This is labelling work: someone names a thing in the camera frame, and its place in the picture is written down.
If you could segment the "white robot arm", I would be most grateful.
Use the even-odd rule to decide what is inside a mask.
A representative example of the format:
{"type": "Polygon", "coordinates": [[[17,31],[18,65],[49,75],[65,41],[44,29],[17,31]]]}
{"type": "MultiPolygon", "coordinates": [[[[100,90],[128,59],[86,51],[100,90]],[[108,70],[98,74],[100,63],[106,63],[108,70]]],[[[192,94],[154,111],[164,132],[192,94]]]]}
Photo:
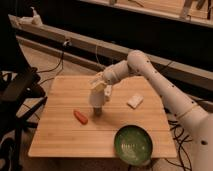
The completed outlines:
{"type": "Polygon", "coordinates": [[[108,85],[114,85],[133,75],[144,76],[148,80],[163,105],[175,115],[196,142],[193,171],[213,171],[213,114],[205,111],[158,72],[140,50],[132,50],[126,60],[107,67],[93,78],[89,102],[94,112],[101,113],[105,104],[104,89],[108,85]]]}

